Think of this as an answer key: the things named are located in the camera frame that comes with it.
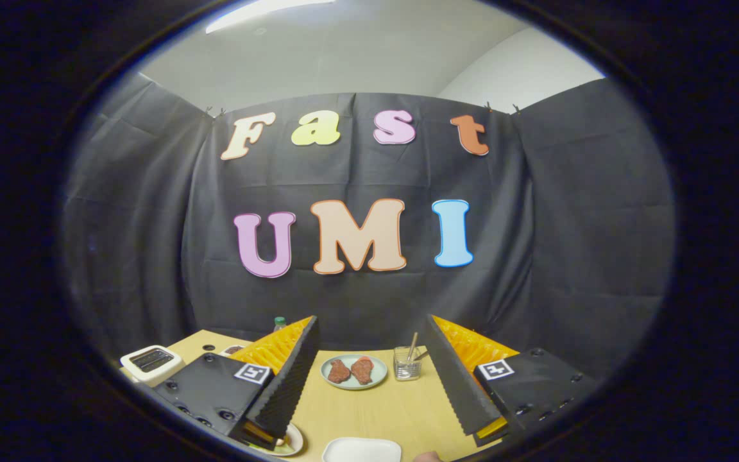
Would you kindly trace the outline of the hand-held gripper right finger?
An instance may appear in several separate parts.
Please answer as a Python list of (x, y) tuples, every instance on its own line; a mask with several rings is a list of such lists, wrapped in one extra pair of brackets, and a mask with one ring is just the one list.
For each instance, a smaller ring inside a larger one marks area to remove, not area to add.
[(455, 417), (476, 445), (537, 433), (598, 386), (545, 349), (519, 353), (439, 316), (427, 316), (423, 342)]

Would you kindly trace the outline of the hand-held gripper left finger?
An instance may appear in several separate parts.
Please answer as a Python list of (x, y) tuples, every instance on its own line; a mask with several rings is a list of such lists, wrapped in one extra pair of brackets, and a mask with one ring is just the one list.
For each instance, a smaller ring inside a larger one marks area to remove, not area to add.
[(229, 357), (204, 353), (153, 391), (226, 438), (273, 449), (285, 438), (319, 343), (318, 319), (309, 316)]

